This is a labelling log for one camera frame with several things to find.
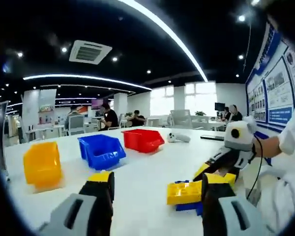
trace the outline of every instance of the black shirt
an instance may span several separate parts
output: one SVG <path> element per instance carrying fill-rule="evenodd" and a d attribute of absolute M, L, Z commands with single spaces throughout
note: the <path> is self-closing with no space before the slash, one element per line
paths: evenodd
<path fill-rule="evenodd" d="M 132 127 L 144 125 L 144 121 L 140 121 L 140 120 L 135 119 L 135 118 L 133 118 L 131 121 L 132 121 Z"/>
<path fill-rule="evenodd" d="M 241 114 L 240 112 L 237 112 L 236 115 L 233 115 L 232 120 L 233 120 L 233 121 L 239 121 L 239 120 L 242 120 L 242 114 Z"/>
<path fill-rule="evenodd" d="M 225 115 L 225 119 L 226 119 L 226 120 L 229 120 L 230 117 L 231 117 L 231 113 L 230 113 L 230 112 L 227 112 L 227 114 Z"/>
<path fill-rule="evenodd" d="M 118 118 L 117 118 L 117 114 L 114 110 L 109 110 L 109 112 L 106 113 L 105 121 L 112 123 L 112 125 L 110 127 L 118 127 Z"/>

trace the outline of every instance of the white controller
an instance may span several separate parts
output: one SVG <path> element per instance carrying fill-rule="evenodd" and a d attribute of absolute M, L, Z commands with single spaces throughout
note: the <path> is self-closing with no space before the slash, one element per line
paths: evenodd
<path fill-rule="evenodd" d="M 174 143 L 176 140 L 188 143 L 190 142 L 190 137 L 179 133 L 169 133 L 169 135 L 167 136 L 167 141 L 169 143 Z"/>

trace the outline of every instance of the plastic storage bin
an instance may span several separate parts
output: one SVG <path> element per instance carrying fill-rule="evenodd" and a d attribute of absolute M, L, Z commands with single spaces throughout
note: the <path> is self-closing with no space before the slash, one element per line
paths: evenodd
<path fill-rule="evenodd" d="M 139 152 L 149 153 L 156 151 L 164 144 L 164 140 L 158 131 L 133 129 L 123 131 L 124 146 Z"/>
<path fill-rule="evenodd" d="M 24 154 L 23 164 L 27 183 L 36 189 L 57 187 L 62 179 L 56 142 L 33 144 Z"/>
<path fill-rule="evenodd" d="M 106 170 L 126 156 L 117 138 L 98 134 L 78 140 L 82 158 L 88 162 L 88 166 L 96 170 Z"/>

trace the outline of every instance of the yellow plastic bin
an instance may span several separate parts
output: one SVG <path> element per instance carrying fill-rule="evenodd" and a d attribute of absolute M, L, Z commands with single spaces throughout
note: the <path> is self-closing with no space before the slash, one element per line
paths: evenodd
<path fill-rule="evenodd" d="M 33 144 L 24 154 L 23 164 L 27 184 L 38 190 L 57 188 L 62 180 L 56 142 Z"/>

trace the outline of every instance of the dark ceiling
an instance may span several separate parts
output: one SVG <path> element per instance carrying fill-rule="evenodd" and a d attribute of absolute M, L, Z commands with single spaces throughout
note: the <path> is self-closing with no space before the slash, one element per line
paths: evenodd
<path fill-rule="evenodd" d="M 176 33 L 209 81 L 246 81 L 260 51 L 266 20 L 244 0 L 137 2 Z M 247 16 L 245 22 L 238 21 L 241 14 Z M 62 98 L 79 94 L 111 98 L 120 91 L 114 89 L 146 91 L 81 78 L 23 80 L 24 76 L 32 75 L 90 75 L 149 88 L 168 85 L 169 80 L 174 86 L 203 81 L 187 55 L 159 26 L 118 0 L 2 0 L 0 27 L 5 37 L 5 61 L 9 70 L 1 82 L 4 90 L 0 90 L 0 99 L 11 100 L 11 103 L 21 102 L 20 94 L 24 91 L 33 87 L 40 89 L 43 85 L 54 85 L 48 88 L 57 88 L 58 97 Z M 238 55 L 246 55 L 250 32 L 248 56 L 246 60 L 239 60 Z M 104 44 L 113 49 L 98 65 L 71 62 L 69 56 L 75 40 Z M 68 51 L 62 53 L 62 47 L 67 47 Z M 23 57 L 18 58 L 17 52 L 23 52 Z M 66 87 L 67 84 L 81 86 Z"/>

